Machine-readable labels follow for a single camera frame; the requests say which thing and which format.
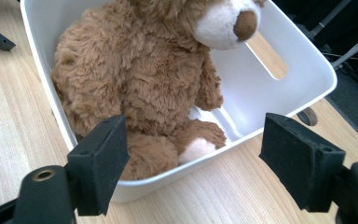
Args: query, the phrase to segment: brown teddy bear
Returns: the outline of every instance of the brown teddy bear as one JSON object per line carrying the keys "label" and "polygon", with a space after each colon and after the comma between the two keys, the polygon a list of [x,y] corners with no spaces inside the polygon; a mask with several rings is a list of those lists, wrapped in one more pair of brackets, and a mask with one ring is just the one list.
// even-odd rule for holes
{"label": "brown teddy bear", "polygon": [[265,0],[116,0],[88,9],[61,36],[51,78],[78,136],[124,114],[131,155],[121,179],[148,178],[225,144],[188,118],[223,103],[211,48],[250,38]]}

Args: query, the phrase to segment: wooden table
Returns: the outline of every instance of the wooden table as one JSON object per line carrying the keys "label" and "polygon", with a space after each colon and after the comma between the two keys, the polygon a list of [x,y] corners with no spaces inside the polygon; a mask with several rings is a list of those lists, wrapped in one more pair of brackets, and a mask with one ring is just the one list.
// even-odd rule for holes
{"label": "wooden table", "polygon": [[[21,180],[42,166],[66,164],[68,150],[40,83],[20,7],[0,0],[0,32],[17,44],[0,50],[0,204],[18,196]],[[358,133],[325,99],[313,107],[313,131],[358,161]],[[204,168],[133,203],[111,203],[107,217],[78,223],[334,223],[328,214],[298,210],[267,165],[258,158],[262,135]]]}

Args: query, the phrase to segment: teddy bear snout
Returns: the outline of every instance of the teddy bear snout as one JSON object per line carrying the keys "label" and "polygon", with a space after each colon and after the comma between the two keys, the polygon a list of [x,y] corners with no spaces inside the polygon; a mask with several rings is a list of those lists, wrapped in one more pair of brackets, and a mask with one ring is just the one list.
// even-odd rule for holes
{"label": "teddy bear snout", "polygon": [[238,15],[237,22],[234,25],[234,34],[238,41],[249,39],[257,29],[257,16],[253,11],[242,11]]}

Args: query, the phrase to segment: teddy bear leg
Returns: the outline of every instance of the teddy bear leg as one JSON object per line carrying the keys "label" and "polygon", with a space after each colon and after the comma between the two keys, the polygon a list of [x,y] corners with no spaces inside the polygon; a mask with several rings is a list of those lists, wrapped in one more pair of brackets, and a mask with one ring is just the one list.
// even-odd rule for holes
{"label": "teddy bear leg", "polygon": [[145,179],[178,166],[178,152],[166,137],[127,133],[127,139],[130,160],[121,179]]}
{"label": "teddy bear leg", "polygon": [[189,120],[169,136],[179,152],[179,164],[202,157],[225,145],[226,137],[217,124]]}

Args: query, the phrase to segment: white plastic bin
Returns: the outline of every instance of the white plastic bin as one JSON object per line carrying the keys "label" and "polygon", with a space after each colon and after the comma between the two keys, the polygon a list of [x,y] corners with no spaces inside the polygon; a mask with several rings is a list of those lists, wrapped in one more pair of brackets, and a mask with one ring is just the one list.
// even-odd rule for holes
{"label": "white plastic bin", "polygon": [[[76,139],[49,76],[54,66],[54,52],[60,34],[79,19],[87,7],[107,1],[21,0],[37,70],[69,150],[76,145]],[[194,108],[190,117],[218,123],[227,135],[227,145],[161,175],[139,181],[118,181],[114,202],[136,200],[261,133],[266,112],[292,117],[336,87],[337,78],[330,63],[272,2],[266,2],[262,14],[259,32],[286,62],[286,77],[272,78],[245,44],[234,50],[213,51],[225,102],[221,109],[213,112]]]}

